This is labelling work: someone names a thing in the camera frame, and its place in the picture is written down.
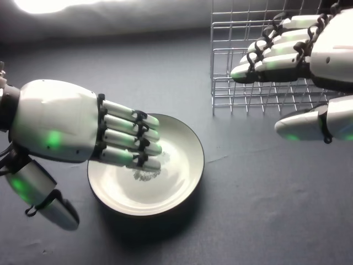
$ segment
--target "round ceramic plate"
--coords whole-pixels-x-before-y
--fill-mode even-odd
[[[196,188],[205,166],[199,138],[180,120],[151,114],[159,120],[162,154],[159,172],[145,172],[97,161],[88,163],[88,180],[97,198],[112,210],[148,216],[182,203]]]

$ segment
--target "bright light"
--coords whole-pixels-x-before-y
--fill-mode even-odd
[[[14,0],[17,6],[31,14],[54,13],[70,6],[113,2],[118,0]]]

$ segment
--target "plate rim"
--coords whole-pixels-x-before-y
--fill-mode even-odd
[[[204,150],[204,147],[203,147],[203,145],[202,145],[202,142],[200,141],[200,138],[198,137],[198,135],[194,132],[194,130],[193,130],[190,126],[188,126],[188,125],[187,125],[186,123],[184,123],[183,121],[181,121],[181,120],[179,120],[179,119],[177,119],[177,118],[175,118],[175,117],[172,117],[172,116],[170,116],[170,115],[159,114],[159,113],[148,113],[148,115],[151,115],[151,116],[154,116],[154,115],[166,116],[166,117],[168,117],[168,118],[172,118],[172,119],[174,119],[174,120],[177,120],[177,121],[183,123],[186,127],[188,127],[188,128],[192,131],[192,133],[196,136],[197,140],[198,140],[199,143],[200,143],[201,150],[202,150],[203,165],[202,165],[201,176],[200,176],[199,180],[197,181],[197,184],[194,186],[193,190],[188,194],[188,196],[186,196],[185,199],[183,199],[183,200],[182,200],[181,202],[179,202],[177,205],[175,205],[174,207],[172,207],[172,208],[170,208],[170,209],[161,211],[161,212],[159,212],[159,213],[147,214],[147,215],[134,215],[134,214],[122,213],[122,212],[120,212],[120,211],[117,211],[117,210],[113,209],[112,207],[110,207],[110,206],[108,206],[107,204],[105,204],[105,203],[96,195],[96,193],[94,192],[94,190],[93,190],[93,188],[92,188],[92,185],[91,185],[91,183],[90,183],[90,181],[89,181],[89,174],[88,174],[88,166],[89,166],[89,163],[90,163],[92,160],[88,160],[87,169],[86,169],[86,171],[87,171],[88,184],[89,184],[89,187],[90,187],[90,189],[91,189],[93,195],[94,195],[95,198],[99,201],[99,203],[101,203],[103,206],[105,206],[105,207],[108,208],[109,210],[112,210],[113,212],[118,213],[118,214],[120,214],[120,215],[122,215],[122,216],[129,216],[129,217],[131,217],[131,218],[138,218],[138,219],[140,219],[140,218],[150,218],[150,217],[153,217],[153,216],[160,216],[160,215],[166,214],[166,213],[168,213],[168,212],[174,210],[175,208],[181,206],[184,202],[186,202],[186,201],[188,200],[188,198],[195,192],[195,189],[199,186],[201,180],[203,179],[204,170],[205,170],[205,164],[206,164],[206,162],[205,162],[205,150]]]

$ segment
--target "wire rack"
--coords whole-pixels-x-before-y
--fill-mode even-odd
[[[246,55],[248,46],[261,36],[275,15],[317,14],[322,0],[212,0],[211,20],[211,95],[212,111],[238,107],[246,112],[256,107],[263,113],[275,107],[282,114],[327,102],[339,93],[317,88],[309,79],[290,83],[240,84],[230,78],[231,70]]]

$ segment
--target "white plate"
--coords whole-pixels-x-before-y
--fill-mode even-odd
[[[88,180],[94,194],[123,214],[148,216],[176,207],[194,191],[204,171],[204,150],[196,134],[180,120],[151,115],[159,120],[158,143],[163,152],[156,158],[162,165],[160,172],[88,163]]]

